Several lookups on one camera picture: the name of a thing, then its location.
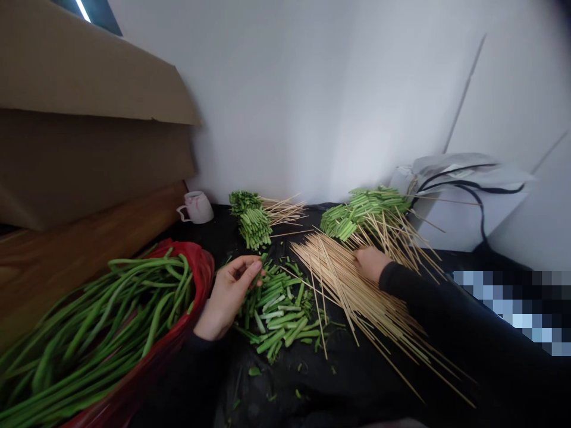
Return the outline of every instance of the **white mug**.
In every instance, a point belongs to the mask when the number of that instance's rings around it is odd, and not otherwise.
[[[181,212],[183,208],[186,208],[186,212],[189,214],[188,219],[184,218],[184,214]],[[207,223],[214,218],[212,206],[201,191],[192,191],[184,195],[184,205],[178,207],[177,212],[180,214],[181,221],[192,221],[194,224]]]

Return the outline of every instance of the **bundle of skewered garlic scapes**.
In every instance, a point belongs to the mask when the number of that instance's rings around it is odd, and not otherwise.
[[[240,234],[246,240],[246,247],[257,250],[264,244],[271,244],[272,226],[292,224],[302,218],[303,203],[290,204],[288,201],[267,199],[238,190],[230,194],[232,214],[238,217]]]

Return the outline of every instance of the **left hand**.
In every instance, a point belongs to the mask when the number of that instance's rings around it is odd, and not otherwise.
[[[195,335],[214,341],[221,339],[232,327],[248,287],[260,270],[261,275],[266,274],[260,259],[260,256],[240,256],[220,268],[210,300],[194,327]],[[256,285],[260,287],[262,280],[258,279]]]

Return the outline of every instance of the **wooden surface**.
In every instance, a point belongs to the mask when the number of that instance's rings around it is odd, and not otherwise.
[[[131,257],[179,220],[182,181],[46,232],[0,237],[0,352],[107,261]]]

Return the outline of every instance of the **white wall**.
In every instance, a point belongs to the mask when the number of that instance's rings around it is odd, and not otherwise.
[[[571,137],[545,159],[525,201],[489,237],[491,247],[534,270],[571,270]]]
[[[489,241],[536,270],[571,269],[570,134],[560,140],[571,127],[571,47],[561,18],[553,3],[527,0],[490,26],[448,147],[535,173]]]
[[[490,26],[449,152],[533,172],[571,124],[571,29],[555,3],[526,0]]]
[[[189,186],[342,200],[440,153],[476,50],[523,0],[110,0],[205,125]]]

